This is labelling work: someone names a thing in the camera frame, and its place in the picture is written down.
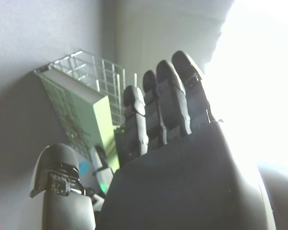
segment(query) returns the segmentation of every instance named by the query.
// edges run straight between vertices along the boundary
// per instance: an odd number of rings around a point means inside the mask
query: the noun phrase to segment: blue dot
[[[83,176],[90,169],[90,163],[87,161],[80,162],[79,164],[79,176]]]

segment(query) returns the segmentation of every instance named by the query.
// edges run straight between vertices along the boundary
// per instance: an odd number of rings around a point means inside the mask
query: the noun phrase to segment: green book
[[[38,74],[73,147],[90,161],[90,149],[102,147],[116,171],[119,161],[108,96],[56,69]]]

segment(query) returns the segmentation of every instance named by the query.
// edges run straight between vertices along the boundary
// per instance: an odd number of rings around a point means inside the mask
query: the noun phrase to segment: green light
[[[106,186],[105,184],[100,184],[100,188],[101,188],[101,190],[102,190],[104,193],[106,193],[107,190],[108,190],[108,188],[107,188],[107,186]]]

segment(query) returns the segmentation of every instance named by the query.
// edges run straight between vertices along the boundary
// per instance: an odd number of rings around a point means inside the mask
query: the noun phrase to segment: gray wall
[[[142,76],[177,50],[203,70],[212,57],[233,0],[120,0],[116,16],[118,64]]]
[[[0,226],[15,229],[40,151],[67,143],[36,76],[79,49],[114,59],[112,0],[0,0]]]

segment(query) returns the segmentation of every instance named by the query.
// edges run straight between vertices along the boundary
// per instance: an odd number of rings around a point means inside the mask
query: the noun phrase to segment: wire basket
[[[126,85],[137,86],[137,74],[110,61],[80,50],[52,62],[58,69],[109,97],[112,123],[124,123],[123,92]]]

